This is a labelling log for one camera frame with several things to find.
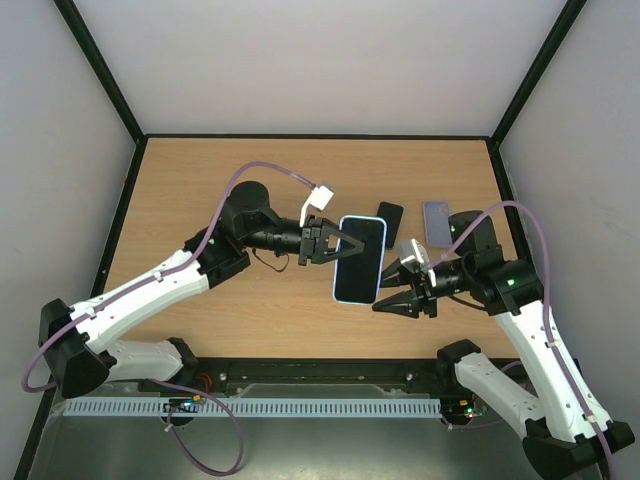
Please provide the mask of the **black phone green edge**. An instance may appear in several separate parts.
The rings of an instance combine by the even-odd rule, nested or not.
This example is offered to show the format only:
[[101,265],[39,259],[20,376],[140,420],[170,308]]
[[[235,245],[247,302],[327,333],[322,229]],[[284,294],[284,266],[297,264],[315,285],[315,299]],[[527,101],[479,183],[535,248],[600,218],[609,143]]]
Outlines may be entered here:
[[376,216],[383,219],[387,225],[387,233],[385,236],[386,249],[392,249],[394,247],[403,214],[404,208],[398,204],[381,202],[378,206]]

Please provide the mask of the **lilac phone case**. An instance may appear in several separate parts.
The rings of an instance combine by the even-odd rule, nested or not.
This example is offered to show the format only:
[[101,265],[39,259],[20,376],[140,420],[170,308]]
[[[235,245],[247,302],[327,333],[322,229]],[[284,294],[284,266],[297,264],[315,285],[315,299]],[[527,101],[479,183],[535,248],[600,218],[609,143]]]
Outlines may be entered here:
[[429,246],[449,248],[452,245],[449,216],[450,209],[446,201],[426,201],[423,204],[426,240]]

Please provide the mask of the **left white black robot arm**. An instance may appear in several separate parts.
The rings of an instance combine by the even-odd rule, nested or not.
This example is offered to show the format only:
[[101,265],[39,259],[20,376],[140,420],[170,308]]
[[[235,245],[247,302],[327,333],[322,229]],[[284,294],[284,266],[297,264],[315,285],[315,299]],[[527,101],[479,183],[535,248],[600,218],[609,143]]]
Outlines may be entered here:
[[213,289],[249,267],[252,249],[295,255],[301,266],[360,254],[364,242],[334,222],[279,216],[260,182],[234,186],[214,227],[207,227],[153,269],[128,283],[72,306],[54,299],[41,309],[39,345],[65,399],[106,382],[152,378],[188,380],[196,360],[171,338],[155,344],[124,342],[142,321],[190,296]]

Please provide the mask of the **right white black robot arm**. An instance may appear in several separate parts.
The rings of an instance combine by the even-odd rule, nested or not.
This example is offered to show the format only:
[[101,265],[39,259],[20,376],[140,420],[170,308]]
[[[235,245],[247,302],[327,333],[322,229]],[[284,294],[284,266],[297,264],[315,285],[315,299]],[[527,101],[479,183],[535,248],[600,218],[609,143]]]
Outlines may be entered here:
[[615,478],[613,455],[635,436],[601,406],[562,340],[551,313],[549,272],[538,274],[523,259],[505,260],[489,212],[454,214],[448,226],[456,259],[431,260],[414,239],[400,244],[381,285],[407,289],[374,303],[373,310],[435,317],[439,299],[469,293],[506,334],[535,391],[507,376],[468,339],[438,350],[438,384],[484,400],[519,436],[541,478],[564,479],[597,464],[606,465],[604,478]]

